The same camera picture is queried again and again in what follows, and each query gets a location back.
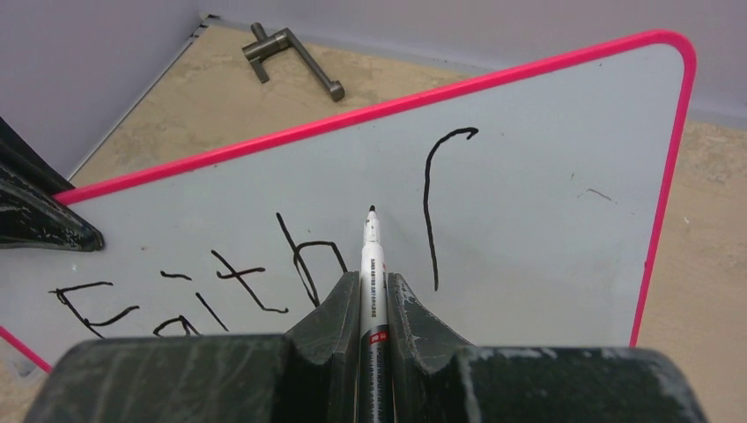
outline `whiteboard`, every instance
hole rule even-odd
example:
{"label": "whiteboard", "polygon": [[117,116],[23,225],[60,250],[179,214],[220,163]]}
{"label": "whiteboard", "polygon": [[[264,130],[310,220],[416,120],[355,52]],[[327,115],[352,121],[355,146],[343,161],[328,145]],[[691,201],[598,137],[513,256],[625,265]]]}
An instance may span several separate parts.
{"label": "whiteboard", "polygon": [[106,249],[0,251],[0,335],[48,368],[97,334],[285,331],[375,204],[388,271],[470,342],[634,344],[694,71],[642,33],[62,193]]}

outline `wall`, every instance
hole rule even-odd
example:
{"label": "wall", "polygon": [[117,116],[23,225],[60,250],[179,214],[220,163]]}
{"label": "wall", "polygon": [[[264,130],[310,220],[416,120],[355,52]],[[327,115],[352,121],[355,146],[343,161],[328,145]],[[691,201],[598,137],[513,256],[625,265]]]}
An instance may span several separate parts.
{"label": "wall", "polygon": [[691,116],[747,127],[744,0],[198,0],[200,11],[307,40],[503,69],[631,33],[668,28],[698,50]]}
{"label": "wall", "polygon": [[0,115],[69,176],[199,22],[196,0],[2,0]]}

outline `white marker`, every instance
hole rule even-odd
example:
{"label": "white marker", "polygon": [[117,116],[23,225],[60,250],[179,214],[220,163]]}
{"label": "white marker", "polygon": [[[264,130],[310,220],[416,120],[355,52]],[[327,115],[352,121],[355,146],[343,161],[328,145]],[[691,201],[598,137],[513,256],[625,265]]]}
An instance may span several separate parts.
{"label": "white marker", "polygon": [[360,260],[359,423],[394,421],[385,271],[379,219],[371,206]]}

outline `pink border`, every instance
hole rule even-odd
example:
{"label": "pink border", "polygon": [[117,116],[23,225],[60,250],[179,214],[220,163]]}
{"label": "pink border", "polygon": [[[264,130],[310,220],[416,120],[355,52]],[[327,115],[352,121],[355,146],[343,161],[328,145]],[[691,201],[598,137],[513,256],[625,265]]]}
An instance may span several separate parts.
{"label": "pink border", "polygon": [[[630,345],[635,346],[638,342],[640,321],[643,317],[643,308],[646,305],[648,285],[651,279],[651,271],[656,258],[656,247],[662,232],[664,212],[667,208],[669,188],[677,161],[680,137],[684,129],[684,119],[687,115],[687,107],[690,101],[692,85],[695,80],[696,58],[695,49],[692,44],[681,34],[669,30],[654,30],[635,34],[620,40],[605,42],[590,48],[583,48],[571,53],[540,60],[538,62],[525,64],[513,69],[501,70],[490,75],[472,78],[460,83],[436,88],[424,93],[418,93],[398,100],[386,101],[384,103],[362,108],[342,115],[332,116],[318,122],[282,130],[275,134],[248,140],[236,145],[230,145],[211,152],[205,152],[182,160],[145,169],[134,174],[126,174],[109,181],[94,183],[87,187],[71,189],[60,193],[56,199],[63,204],[74,204],[90,198],[105,196],[116,191],[129,189],[144,183],[157,181],[159,179],[189,172],[200,167],[206,167],[226,160],[235,159],[240,156],[260,152],[269,148],[285,145],[304,138],[313,137],[332,130],[339,130],[348,126],[378,119],[380,117],[394,115],[413,108],[420,108],[439,101],[453,99],[454,97],[493,88],[497,85],[509,84],[520,79],[532,78],[548,72],[557,71],[579,63],[591,62],[606,56],[612,56],[635,48],[641,48],[650,44],[669,44],[676,48],[682,55],[684,62],[684,75],[682,80],[682,91],[677,103],[677,114],[675,116],[672,138],[669,143],[669,152],[664,167],[662,188],[659,195],[659,203],[656,206],[654,227],[651,233],[651,241],[648,245],[648,254],[643,271],[643,280],[640,286],[638,306],[636,307],[635,319],[632,326]],[[7,340],[11,345],[18,348],[29,359],[45,371],[51,366],[13,337],[10,332],[0,326],[0,337]]]}

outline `marble surface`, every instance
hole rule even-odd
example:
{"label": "marble surface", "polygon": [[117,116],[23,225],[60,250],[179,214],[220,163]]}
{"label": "marble surface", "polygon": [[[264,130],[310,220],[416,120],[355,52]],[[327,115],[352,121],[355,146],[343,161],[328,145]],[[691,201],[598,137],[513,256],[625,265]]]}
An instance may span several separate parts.
{"label": "marble surface", "polygon": [[[251,33],[212,26],[73,178],[105,180],[465,79],[449,70],[307,44],[347,88],[334,103],[293,51],[261,85],[240,52]],[[747,132],[688,122],[639,345],[684,371],[711,421],[747,415]],[[0,368],[0,422],[18,422],[38,383]]]}

